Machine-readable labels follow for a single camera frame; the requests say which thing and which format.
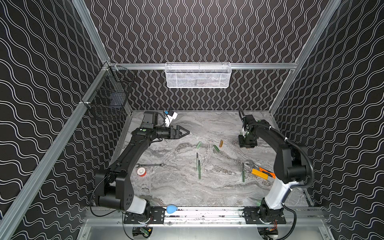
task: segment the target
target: gray marble surface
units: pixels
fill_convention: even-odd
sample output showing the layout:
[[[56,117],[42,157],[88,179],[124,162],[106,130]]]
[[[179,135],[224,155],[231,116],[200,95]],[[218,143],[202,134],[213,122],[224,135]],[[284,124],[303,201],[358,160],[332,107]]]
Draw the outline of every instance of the gray marble surface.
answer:
[[[176,206],[258,206],[271,183],[246,173],[242,182],[242,162],[253,159],[261,167],[273,170],[274,150],[263,140],[253,149],[239,148],[238,135],[242,122],[237,112],[179,112],[171,125],[190,131],[181,139],[153,143],[138,163],[164,163],[163,167],[146,167],[140,177],[136,169],[131,182],[135,195],[150,200],[152,205]],[[267,112],[245,112],[255,119],[266,119]],[[142,112],[134,112],[123,150],[131,139],[131,132],[140,126]],[[219,146],[220,152],[213,145]],[[201,179],[196,170],[196,152],[201,162]],[[286,201],[287,206],[308,206],[302,190],[295,189]]]

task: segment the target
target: metal bracket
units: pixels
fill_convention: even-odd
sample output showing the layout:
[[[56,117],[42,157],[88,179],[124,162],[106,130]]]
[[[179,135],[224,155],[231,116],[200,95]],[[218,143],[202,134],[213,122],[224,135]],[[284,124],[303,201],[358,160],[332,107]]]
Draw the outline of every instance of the metal bracket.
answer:
[[[152,218],[150,224],[164,224],[165,209],[163,207],[151,207],[150,216]],[[133,215],[127,214],[123,221],[124,224],[140,224]]]
[[[260,215],[258,214],[258,207],[245,207],[243,212],[243,217],[245,218],[246,224],[270,224],[265,223],[260,220]],[[286,224],[286,220],[284,215],[277,216],[276,218],[277,224]]]
[[[319,227],[323,240],[335,240],[329,227]]]
[[[80,228],[80,232],[77,235],[77,240],[86,240],[88,239],[89,232],[91,230],[91,227],[82,226]]]

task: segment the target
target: metal base plate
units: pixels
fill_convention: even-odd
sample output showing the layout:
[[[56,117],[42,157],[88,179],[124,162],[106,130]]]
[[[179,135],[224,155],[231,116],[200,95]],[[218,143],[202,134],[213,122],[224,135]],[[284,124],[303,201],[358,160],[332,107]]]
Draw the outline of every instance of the metal base plate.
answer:
[[[152,224],[163,224],[164,223],[164,215],[165,215],[165,209],[163,207],[151,207],[150,216],[152,218],[151,222]],[[124,218],[123,221],[124,224],[143,224],[137,221],[133,218],[133,215],[128,214]]]
[[[266,222],[262,222],[260,220],[260,216],[257,213],[258,211],[259,211],[258,207],[252,207],[252,208],[245,207],[244,213],[243,213],[243,217],[245,218],[245,223],[246,224],[269,224]],[[275,219],[277,221],[277,224],[286,224],[284,215],[277,216]]]
[[[240,148],[242,147],[245,147],[245,148],[254,148],[255,146],[250,146],[249,144],[246,144],[245,141],[244,141],[244,137],[243,135],[239,135],[239,146]]]

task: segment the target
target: black wire basket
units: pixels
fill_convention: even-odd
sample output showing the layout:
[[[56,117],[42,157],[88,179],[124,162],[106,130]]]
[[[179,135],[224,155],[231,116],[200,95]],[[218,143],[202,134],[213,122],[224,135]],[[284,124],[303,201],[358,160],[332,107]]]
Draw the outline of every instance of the black wire basket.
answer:
[[[91,116],[99,121],[124,121],[127,113],[124,109],[127,102],[127,89],[135,75],[129,78],[118,78],[108,71],[97,86],[91,102],[87,103]]]

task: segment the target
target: white wavy line pattern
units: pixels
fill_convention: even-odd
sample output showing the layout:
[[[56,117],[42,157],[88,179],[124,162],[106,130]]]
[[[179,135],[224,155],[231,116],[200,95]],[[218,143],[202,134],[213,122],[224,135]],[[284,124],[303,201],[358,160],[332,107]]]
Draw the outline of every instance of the white wavy line pattern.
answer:
[[[51,239],[58,232],[62,239],[76,239],[95,171],[108,167],[123,125],[84,115],[12,239],[26,233],[30,239]]]
[[[71,0],[0,0],[0,219],[102,63]],[[74,240],[123,122],[82,118],[12,239]]]
[[[308,190],[338,240],[384,239],[384,5],[342,1],[276,113],[308,146]]]
[[[0,0],[0,11],[2,216],[102,64],[71,1]]]
[[[294,62],[327,0],[86,0],[115,63]]]
[[[118,67],[118,72],[124,76],[124,69]],[[234,70],[226,89],[170,89],[164,71],[138,71],[128,90],[128,102],[136,110],[268,110],[288,72]]]

